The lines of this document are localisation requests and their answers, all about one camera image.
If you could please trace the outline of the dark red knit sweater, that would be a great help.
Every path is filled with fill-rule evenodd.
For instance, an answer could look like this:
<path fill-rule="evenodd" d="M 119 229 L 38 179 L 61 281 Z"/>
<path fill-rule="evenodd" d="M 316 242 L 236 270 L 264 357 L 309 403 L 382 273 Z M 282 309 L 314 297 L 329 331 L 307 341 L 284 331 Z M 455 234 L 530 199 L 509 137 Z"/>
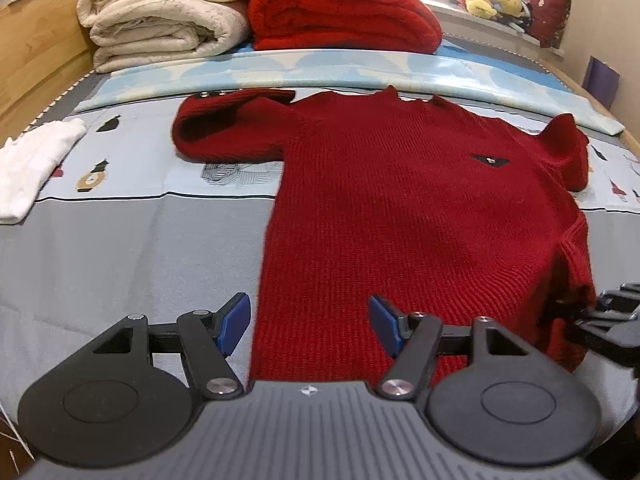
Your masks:
<path fill-rule="evenodd" d="M 562 307 L 592 304 L 588 140 L 569 114 L 528 134 L 394 88 L 297 99 L 190 96 L 172 124 L 194 162 L 280 162 L 266 229 L 250 378 L 378 382 L 378 295 L 450 325 L 485 315 L 568 370 L 585 353 Z"/>

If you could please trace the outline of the grey printed bed sheet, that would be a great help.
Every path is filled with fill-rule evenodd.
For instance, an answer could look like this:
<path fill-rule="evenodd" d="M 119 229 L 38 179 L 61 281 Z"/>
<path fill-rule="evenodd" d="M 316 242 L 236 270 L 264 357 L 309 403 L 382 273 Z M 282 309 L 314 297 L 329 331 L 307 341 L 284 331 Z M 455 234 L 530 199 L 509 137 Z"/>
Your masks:
<path fill-rule="evenodd" d="M 169 323 L 186 312 L 217 311 L 237 292 L 250 296 L 254 322 L 233 351 L 231 366 L 242 382 L 254 380 L 259 280 L 283 166 L 208 164 L 182 156 L 171 134 L 178 110 L 190 96 L 248 89 L 286 90 L 305 99 L 387 88 L 394 87 L 202 91 L 76 110 L 72 119 L 85 122 L 86 134 L 55 168 L 27 216 L 1 230 L 3 404 L 15 410 L 31 384 L 130 314 Z M 406 101 L 440 96 L 394 89 Z M 440 97 L 532 135 L 555 117 L 574 118 Z M 574 199 L 587 219 L 597 297 L 639 277 L 639 161 L 575 124 L 588 140 L 588 183 Z M 582 351 L 572 371 L 598 399 L 602 428 L 610 431 L 638 408 L 638 380 L 629 368 Z"/>

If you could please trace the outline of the purple box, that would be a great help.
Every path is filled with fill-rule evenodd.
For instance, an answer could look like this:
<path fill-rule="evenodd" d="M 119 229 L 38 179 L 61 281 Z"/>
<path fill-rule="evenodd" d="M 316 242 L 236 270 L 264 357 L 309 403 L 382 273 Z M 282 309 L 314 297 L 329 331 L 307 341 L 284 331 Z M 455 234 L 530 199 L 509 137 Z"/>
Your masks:
<path fill-rule="evenodd" d="M 582 88 L 609 110 L 616 97 L 620 74 L 593 56 L 589 59 Z"/>

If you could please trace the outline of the white folded garment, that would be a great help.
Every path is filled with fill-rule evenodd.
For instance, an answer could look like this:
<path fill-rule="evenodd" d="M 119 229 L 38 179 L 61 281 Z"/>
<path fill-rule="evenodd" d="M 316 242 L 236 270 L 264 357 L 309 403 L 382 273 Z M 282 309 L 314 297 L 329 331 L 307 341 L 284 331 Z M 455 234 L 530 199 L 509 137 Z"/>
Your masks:
<path fill-rule="evenodd" d="M 86 132 L 85 122 L 74 118 L 46 122 L 6 140 L 0 164 L 2 224 L 17 224 L 27 216 L 40 188 Z"/>

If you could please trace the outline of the dark red cushion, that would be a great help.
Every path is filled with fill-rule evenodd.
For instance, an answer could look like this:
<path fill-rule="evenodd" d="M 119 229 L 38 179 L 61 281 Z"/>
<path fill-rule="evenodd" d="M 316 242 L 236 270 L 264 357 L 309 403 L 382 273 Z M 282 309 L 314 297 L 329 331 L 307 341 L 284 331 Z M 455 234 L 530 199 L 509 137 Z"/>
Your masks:
<path fill-rule="evenodd" d="M 543 48 L 558 48 L 570 16 L 572 0 L 527 0 L 532 20 L 527 33 Z"/>

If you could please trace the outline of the yellow plush toys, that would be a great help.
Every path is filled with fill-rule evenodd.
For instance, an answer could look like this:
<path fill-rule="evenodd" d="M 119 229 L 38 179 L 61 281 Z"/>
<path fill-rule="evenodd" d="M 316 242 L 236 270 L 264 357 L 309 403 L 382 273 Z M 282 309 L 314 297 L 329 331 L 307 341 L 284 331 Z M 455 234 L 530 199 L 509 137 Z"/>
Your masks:
<path fill-rule="evenodd" d="M 482 18 L 520 30 L 532 24 L 532 14 L 524 0 L 454 0 L 466 12 Z"/>

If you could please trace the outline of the wooden headboard shelf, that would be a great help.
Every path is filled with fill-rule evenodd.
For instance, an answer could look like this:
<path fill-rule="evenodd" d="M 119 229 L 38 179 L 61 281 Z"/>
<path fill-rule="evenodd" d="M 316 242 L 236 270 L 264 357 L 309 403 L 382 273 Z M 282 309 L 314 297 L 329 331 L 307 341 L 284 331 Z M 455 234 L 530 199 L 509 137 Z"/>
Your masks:
<path fill-rule="evenodd" d="M 15 138 L 92 69 L 96 47 L 77 0 L 20 0 L 1 9 L 1 139 Z"/>

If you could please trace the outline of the light blue patterned blanket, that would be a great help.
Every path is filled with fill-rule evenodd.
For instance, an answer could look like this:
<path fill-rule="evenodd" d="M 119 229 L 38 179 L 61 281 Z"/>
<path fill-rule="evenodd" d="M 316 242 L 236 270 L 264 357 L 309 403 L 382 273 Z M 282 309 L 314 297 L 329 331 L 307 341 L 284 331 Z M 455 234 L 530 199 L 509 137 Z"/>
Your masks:
<path fill-rule="evenodd" d="M 439 94 L 554 117 L 608 136 L 624 130 L 583 96 L 552 88 L 506 70 L 445 55 L 354 49 L 242 51 L 201 60 L 174 61 L 111 73 L 75 108 L 245 88 L 337 88 Z"/>

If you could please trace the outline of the folded cream quilt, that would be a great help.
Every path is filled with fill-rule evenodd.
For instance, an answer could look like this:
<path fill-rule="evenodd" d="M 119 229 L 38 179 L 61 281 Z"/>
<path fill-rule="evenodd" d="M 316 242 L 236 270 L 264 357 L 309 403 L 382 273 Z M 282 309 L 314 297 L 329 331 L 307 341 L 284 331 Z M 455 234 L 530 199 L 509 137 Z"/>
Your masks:
<path fill-rule="evenodd" d="M 100 74 L 211 58 L 250 36 L 246 0 L 78 0 L 76 10 Z"/>

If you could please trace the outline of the folded red blanket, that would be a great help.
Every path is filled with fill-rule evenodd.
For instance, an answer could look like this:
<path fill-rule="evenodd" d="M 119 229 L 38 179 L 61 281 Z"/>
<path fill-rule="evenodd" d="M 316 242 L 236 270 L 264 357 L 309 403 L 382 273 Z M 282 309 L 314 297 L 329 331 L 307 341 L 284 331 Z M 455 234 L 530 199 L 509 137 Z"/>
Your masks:
<path fill-rule="evenodd" d="M 442 26 L 421 0 L 250 0 L 256 50 L 356 48 L 433 54 Z"/>

